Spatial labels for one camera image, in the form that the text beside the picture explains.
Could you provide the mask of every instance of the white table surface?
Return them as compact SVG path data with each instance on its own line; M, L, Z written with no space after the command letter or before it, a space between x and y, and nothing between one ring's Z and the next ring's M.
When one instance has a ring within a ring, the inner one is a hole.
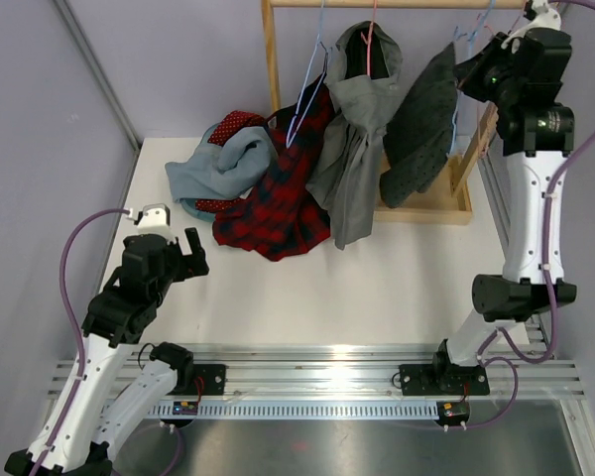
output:
M469 314L479 273L504 263L478 170L469 179L474 217L468 226L375 223L373 234L338 251L331 240L307 255L272 263L255 252L218 246L211 225L172 202L164 165L185 162L199 138L146 139L126 207L165 203L172 228L196 227L209 276L172 285L143 341L260 344L438 343ZM106 277L121 262L121 220ZM523 326L513 331L529 342Z

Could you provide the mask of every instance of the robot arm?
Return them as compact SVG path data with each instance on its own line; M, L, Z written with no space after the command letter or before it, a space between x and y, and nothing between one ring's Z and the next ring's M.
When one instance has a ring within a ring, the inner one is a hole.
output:
M444 340L431 364L400 367L405 396L489 395L478 351L498 329L510 329L550 309L544 271L558 306L574 302L577 288L565 283L559 252L562 176L550 180L573 150L572 111L556 102L571 56L571 38L559 31L559 14L546 0L531 0L532 20L510 36L499 33L478 55L455 67L458 88L498 107L511 181L511 231L502 275L479 275L472 285L474 310ZM546 210L550 207L550 220ZM542 246L543 240L548 246Z
M192 386L191 353L161 344L141 376L100 417L119 370L156 318L170 285L209 272L196 230L185 230L192 253L184 255L165 205L144 208L136 225L139 234L124 240L121 266L88 306L83 377L75 360L51 417L28 450L11 454L7 473L26 476L37 466L41 476L110 474L119 448L148 408L175 388ZM58 435L48 447L58 421Z

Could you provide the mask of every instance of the clothing pile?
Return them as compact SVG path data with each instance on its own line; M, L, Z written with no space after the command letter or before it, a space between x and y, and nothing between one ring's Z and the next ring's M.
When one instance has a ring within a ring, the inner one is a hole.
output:
M451 130L438 116L456 98L451 69L446 73L453 45L430 62L403 100L401 50L376 24L366 73L369 26L359 23L339 38L327 71L297 104L267 119L234 111L205 132L186 163L166 165L174 201L213 222L218 244L280 261L332 235L343 250L371 234L380 190L389 206L400 206L440 172ZM424 114L422 131L411 114ZM441 127L431 121L442 121ZM289 134L295 134L291 141ZM393 156L380 180L384 144ZM417 170L424 170L422 179L410 177Z

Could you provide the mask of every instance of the wooden clothes rack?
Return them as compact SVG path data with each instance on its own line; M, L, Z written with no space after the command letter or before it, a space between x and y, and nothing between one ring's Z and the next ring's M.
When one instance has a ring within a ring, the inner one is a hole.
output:
M267 73L274 111L281 108L280 78L276 45L274 8L317 8L321 0L262 0L262 19L267 49ZM478 9L489 7L489 0L378 0L379 8ZM496 0L497 9L522 9L524 0ZM372 8L373 0L326 0L326 8ZM482 115L478 130L463 157L451 157L443 171L425 193L413 193L399 208L388 208L381 198L375 209L378 221L407 221L466 225L472 218L467 178L476 161L487 148L496 127L496 107L489 105ZM384 158L383 172L388 169Z

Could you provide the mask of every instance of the plaid shirt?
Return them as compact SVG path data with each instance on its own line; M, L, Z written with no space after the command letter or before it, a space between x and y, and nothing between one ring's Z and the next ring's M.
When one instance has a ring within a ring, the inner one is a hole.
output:
M317 80L306 89L305 106ZM242 203L216 214L214 238L220 245L255 250L271 261L307 253L330 236L328 214L305 189L319 160L326 126L335 111L324 84L315 98L290 148L285 141L295 107L278 111L277 127L269 134L278 160Z

